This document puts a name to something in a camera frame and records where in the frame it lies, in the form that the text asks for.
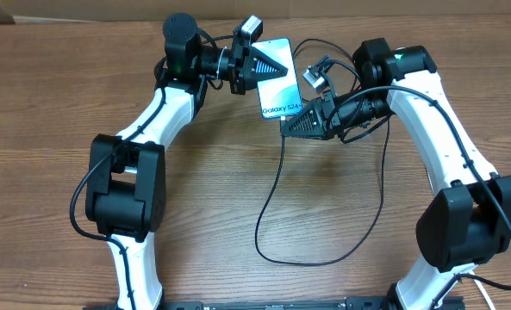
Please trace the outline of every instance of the cardboard box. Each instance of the cardboard box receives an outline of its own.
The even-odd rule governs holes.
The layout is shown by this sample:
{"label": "cardboard box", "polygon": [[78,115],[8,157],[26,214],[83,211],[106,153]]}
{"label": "cardboard box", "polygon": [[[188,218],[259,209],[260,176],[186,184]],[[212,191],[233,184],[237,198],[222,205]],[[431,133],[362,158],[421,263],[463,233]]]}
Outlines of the cardboard box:
{"label": "cardboard box", "polygon": [[163,21],[175,12],[196,19],[511,13],[511,0],[0,0],[0,5],[17,21]]}

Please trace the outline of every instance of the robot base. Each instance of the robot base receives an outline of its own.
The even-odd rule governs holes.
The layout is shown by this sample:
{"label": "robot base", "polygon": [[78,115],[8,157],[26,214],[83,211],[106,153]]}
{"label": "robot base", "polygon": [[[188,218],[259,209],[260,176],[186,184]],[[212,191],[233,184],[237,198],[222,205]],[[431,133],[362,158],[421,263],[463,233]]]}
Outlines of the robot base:
{"label": "robot base", "polygon": [[[465,310],[462,297],[448,297],[439,310]],[[196,301],[171,302],[165,310],[401,310],[386,296],[347,297],[342,301],[269,301],[202,304]]]}

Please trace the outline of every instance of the wooden table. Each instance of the wooden table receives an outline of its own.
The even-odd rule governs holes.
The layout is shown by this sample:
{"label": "wooden table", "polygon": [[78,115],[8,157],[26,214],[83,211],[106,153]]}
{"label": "wooden table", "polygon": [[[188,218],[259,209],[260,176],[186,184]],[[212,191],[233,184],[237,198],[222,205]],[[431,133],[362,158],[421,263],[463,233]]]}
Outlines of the wooden table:
{"label": "wooden table", "polygon": [[[239,21],[202,21],[213,36]],[[511,174],[511,15],[359,17],[265,21],[263,38],[331,40],[354,51],[385,37],[423,45],[439,66],[459,119],[484,156]],[[0,26],[0,309],[80,309],[118,295],[108,246],[77,235],[69,200],[98,133],[114,134],[153,96],[163,56],[160,22]],[[300,72],[324,53],[310,44]],[[331,71],[338,92],[352,78]],[[253,246],[255,222],[276,174],[280,137],[256,91],[209,90],[203,109],[166,153],[167,209],[156,237],[168,301],[293,301],[383,295],[419,255],[415,223],[432,200],[414,143],[391,121],[385,204],[371,236],[347,260],[322,268],[267,263]],[[315,96],[302,82],[302,93]],[[379,203],[385,130],[356,144],[288,139],[284,171],[263,219],[262,251],[321,261],[353,247]],[[84,217],[81,226],[96,231]],[[511,283],[511,246],[477,274]],[[484,308],[470,281],[454,292]],[[499,309],[511,292],[489,288]]]}

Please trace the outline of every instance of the white cable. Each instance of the white cable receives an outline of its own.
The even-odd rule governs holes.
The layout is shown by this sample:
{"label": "white cable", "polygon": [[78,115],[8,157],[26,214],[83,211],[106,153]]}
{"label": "white cable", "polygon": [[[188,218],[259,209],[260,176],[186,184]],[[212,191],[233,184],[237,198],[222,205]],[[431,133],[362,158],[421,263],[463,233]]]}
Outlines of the white cable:
{"label": "white cable", "polygon": [[224,50],[226,50],[227,47],[223,47],[222,50],[221,50],[221,56],[219,56],[219,60],[217,60],[217,79],[219,79],[219,68],[221,67],[220,63],[221,63],[221,59],[222,59],[222,54],[224,54]]}
{"label": "white cable", "polygon": [[[471,275],[475,275],[475,273],[472,271],[469,272]],[[489,309],[490,310],[496,310],[495,308],[495,305],[493,305],[493,301],[490,299],[489,297],[489,294],[487,294],[487,291],[485,290],[485,288],[483,287],[483,285],[481,284],[481,282],[479,282],[478,280],[473,280],[473,282],[476,283],[477,285],[477,288],[479,288],[479,291],[481,292],[481,294],[483,295],[483,297],[485,298],[485,301],[487,301],[487,305],[489,305]]]}

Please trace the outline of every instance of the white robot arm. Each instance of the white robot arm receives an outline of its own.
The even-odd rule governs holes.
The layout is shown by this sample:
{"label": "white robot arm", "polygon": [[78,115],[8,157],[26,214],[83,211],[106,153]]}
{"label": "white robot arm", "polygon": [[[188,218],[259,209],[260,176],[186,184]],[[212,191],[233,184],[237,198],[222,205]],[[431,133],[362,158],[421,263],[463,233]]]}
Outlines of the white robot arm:
{"label": "white robot arm", "polygon": [[[116,136],[100,134],[92,142],[90,171],[76,190],[70,216],[78,233],[109,244],[120,288],[119,300],[110,308],[155,310],[165,304],[153,247],[165,211],[165,150],[202,107],[207,84],[221,88],[213,80],[229,81],[232,93],[244,95],[260,81],[287,74],[287,68],[252,46],[262,31],[262,21],[251,16],[228,36],[232,47],[221,49],[192,16],[169,16],[164,24],[166,57],[154,70],[152,102]],[[211,46],[205,46],[202,37]],[[274,64],[277,70],[255,70],[258,60]],[[112,173],[123,172],[136,174],[136,183],[112,180]],[[74,219],[75,202],[85,182],[86,215],[103,236],[82,231]]]}
{"label": "white robot arm", "polygon": [[[121,130],[117,136],[127,138],[136,131],[156,110],[163,96],[161,89],[156,89],[152,102],[129,127]],[[156,117],[150,122],[142,134],[132,140],[134,143],[153,142],[164,146],[167,150],[177,133],[188,125],[195,114],[194,96],[184,91],[184,87],[165,87],[165,104]],[[136,173],[136,168],[126,167],[126,172]],[[134,303],[137,309],[155,310],[160,307],[163,297],[163,286],[159,282],[155,266],[154,232],[148,232],[144,241],[137,242],[134,237],[112,234],[127,248],[130,284],[134,291]],[[128,298],[127,275],[120,249],[108,242],[114,257],[117,280],[119,282],[119,299],[117,306],[122,310],[131,309]]]}
{"label": "white robot arm", "polygon": [[[287,121],[282,133],[329,140],[372,119],[391,114],[400,118],[426,166],[434,199],[416,226],[420,257],[392,286],[386,305],[379,308],[439,308],[456,284],[452,279],[467,275],[508,248],[511,227],[505,225],[485,188],[494,192],[511,224],[511,176],[499,177],[471,142],[446,99],[437,66],[423,46],[391,51],[384,39],[368,40],[353,59],[362,90],[337,97],[325,92],[323,98],[311,100]],[[326,69],[312,67],[303,76],[311,84],[318,78],[316,74]]]}

